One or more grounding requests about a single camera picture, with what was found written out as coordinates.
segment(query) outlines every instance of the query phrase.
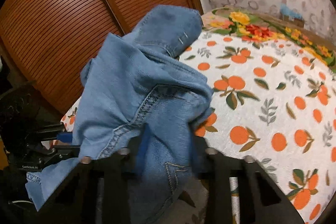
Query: bolt head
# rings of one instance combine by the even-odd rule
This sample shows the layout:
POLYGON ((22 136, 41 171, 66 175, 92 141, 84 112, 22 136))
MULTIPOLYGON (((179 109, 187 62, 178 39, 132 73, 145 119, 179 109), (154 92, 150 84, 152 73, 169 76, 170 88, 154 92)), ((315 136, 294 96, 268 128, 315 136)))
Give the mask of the bolt head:
POLYGON ((208 147, 205 150, 205 153, 207 153, 208 155, 215 155, 218 153, 218 151, 216 149, 214 149, 213 147, 208 147))
POLYGON ((81 163, 89 164, 91 162, 91 160, 92 160, 91 157, 85 156, 85 157, 82 157, 81 163))
POLYGON ((255 159, 251 155, 248 155, 248 156, 244 157, 244 161, 247 162, 248 164, 251 164, 251 163, 255 162, 255 159))
POLYGON ((127 147, 123 147, 118 150, 119 155, 128 155, 129 153, 130 153, 130 150, 127 147))

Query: floral blanket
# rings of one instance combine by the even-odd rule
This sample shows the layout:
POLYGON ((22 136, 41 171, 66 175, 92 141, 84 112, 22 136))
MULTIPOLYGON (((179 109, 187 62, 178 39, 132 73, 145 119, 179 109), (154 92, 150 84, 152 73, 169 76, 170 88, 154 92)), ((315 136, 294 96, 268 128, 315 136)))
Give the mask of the floral blanket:
MULTIPOLYGON (((213 113, 195 134, 227 156, 252 155, 313 224, 336 190, 333 51, 305 30, 240 10, 224 7, 202 18, 203 32, 179 57, 214 90, 213 113)), ((62 119, 68 131, 79 100, 62 119)), ((162 224, 204 223, 206 188, 192 179, 162 224)), ((235 179, 231 196, 239 223, 235 179)))
POLYGON ((312 42, 307 35, 302 33, 308 32, 307 30, 301 32, 301 30, 271 22, 263 16, 229 7, 214 9, 202 18, 204 31, 241 37, 243 41, 252 43, 257 49, 265 46, 265 42, 269 40, 291 41, 336 72, 334 52, 312 42))

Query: orange fruit pattern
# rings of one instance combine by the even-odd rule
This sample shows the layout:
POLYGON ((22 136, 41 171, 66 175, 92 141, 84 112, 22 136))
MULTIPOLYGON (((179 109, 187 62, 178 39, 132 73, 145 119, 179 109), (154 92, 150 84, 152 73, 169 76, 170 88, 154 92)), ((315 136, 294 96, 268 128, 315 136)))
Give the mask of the orange fruit pattern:
POLYGON ((207 128, 212 126, 216 120, 217 120, 217 115, 214 112, 211 113, 210 116, 199 125, 199 127, 196 129, 194 134, 199 137, 204 137, 207 128))
POLYGON ((320 86, 320 90, 322 93, 327 94, 328 93, 328 88, 325 85, 320 86))
POLYGON ((227 81, 224 80, 217 80, 213 83, 214 88, 218 90, 226 90, 229 86, 227 81))
POLYGON ((265 77, 266 76, 266 71, 263 68, 255 68, 253 70, 253 73, 258 77, 265 77))
POLYGON ((321 210, 321 204, 317 204, 315 206, 315 208, 312 210, 310 216, 309 216, 309 220, 313 220, 317 215, 318 213, 320 212, 321 210))
POLYGON ((336 147, 334 147, 334 148, 331 150, 331 161, 332 161, 332 162, 335 162, 335 161, 336 161, 336 147))
POLYGON ((247 61, 247 58, 243 55, 233 55, 231 56, 231 60, 237 64, 244 64, 247 61))
POLYGON ((241 50, 240 54, 242 56, 249 57, 251 55, 251 51, 244 49, 244 50, 241 50))
POLYGON ((319 175, 318 174, 312 175, 311 178, 308 181, 308 189, 309 190, 315 189, 318 181, 319 181, 319 175))
POLYGON ((298 73, 298 74, 303 74, 305 71, 303 69, 301 69, 299 66, 294 66, 294 70, 298 73))
POLYGON ((322 112, 319 111, 317 108, 313 110, 313 117, 315 121, 320 123, 322 121, 322 112))
POLYGON ((235 144, 244 144, 249 138, 249 133, 244 127, 235 126, 230 131, 230 139, 235 144))
POLYGON ((216 45, 217 43, 216 43, 216 41, 209 41, 208 43, 207 43, 207 46, 209 46, 209 47, 212 47, 212 46, 214 46, 214 45, 216 45))
POLYGON ((212 126, 217 120, 217 115, 215 113, 211 113, 211 115, 207 118, 205 126, 212 126))
POLYGON ((323 92, 317 92, 317 98, 320 103, 324 106, 328 105, 328 96, 323 92))
POLYGON ((70 118, 70 122, 69 122, 69 124, 73 124, 73 123, 75 122, 75 119, 76 119, 76 116, 72 116, 72 117, 70 118))
POLYGON ((304 130, 299 129, 294 134, 295 143, 300 147, 305 146, 307 137, 307 133, 304 130))
POLYGON ((306 108, 306 102, 305 102, 305 100, 304 100, 302 97, 300 97, 300 96, 296 96, 296 97, 294 98, 294 104, 296 105, 296 107, 297 107, 298 109, 303 110, 303 109, 306 108))
POLYGON ((308 57, 302 57, 302 63, 306 66, 310 66, 311 63, 309 62, 309 58, 308 57))
POLYGON ((231 42, 231 41, 232 41, 232 38, 231 38, 231 37, 224 37, 224 38, 223 38, 223 41, 224 41, 224 42, 231 42))
POLYGON ((295 197, 294 207, 296 210, 302 210, 308 204, 310 200, 310 191, 309 189, 303 189, 295 197))
POLYGON ((326 75, 320 71, 319 73, 319 77, 321 77, 322 80, 325 80, 326 79, 326 75))
POLYGON ((282 133, 275 133, 272 138, 272 147, 275 151, 280 152, 287 146, 286 137, 282 133))
POLYGON ((236 90, 241 90, 245 87, 246 83, 241 77, 233 75, 229 77, 228 84, 230 87, 236 90))
POLYGON ((197 68, 198 68, 199 70, 208 70, 208 69, 210 68, 210 64, 209 64, 209 63, 206 63, 206 62, 204 62, 204 63, 200 63, 200 64, 197 66, 197 68))
POLYGON ((268 55, 263 55, 261 60, 265 63, 265 64, 272 64, 274 59, 271 56, 268 55))
POLYGON ((205 135, 205 126, 201 126, 201 127, 199 127, 196 131, 195 131, 195 133, 194 133, 196 136, 198 136, 198 137, 204 137, 204 135, 205 135))

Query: blue denim fabric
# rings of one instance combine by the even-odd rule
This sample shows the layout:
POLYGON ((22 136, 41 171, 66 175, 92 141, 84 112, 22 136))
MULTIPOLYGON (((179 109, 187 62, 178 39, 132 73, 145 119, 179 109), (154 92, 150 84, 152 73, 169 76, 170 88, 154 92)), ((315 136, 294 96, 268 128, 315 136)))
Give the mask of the blue denim fabric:
POLYGON ((28 173, 37 209, 83 156, 101 159, 127 146, 145 123, 152 131, 140 180, 129 181, 132 223, 153 223, 180 194, 191 174, 192 130, 210 114, 205 76, 173 59, 201 32, 197 11, 160 5, 120 38, 109 34, 85 66, 85 86, 73 129, 79 158, 28 173))

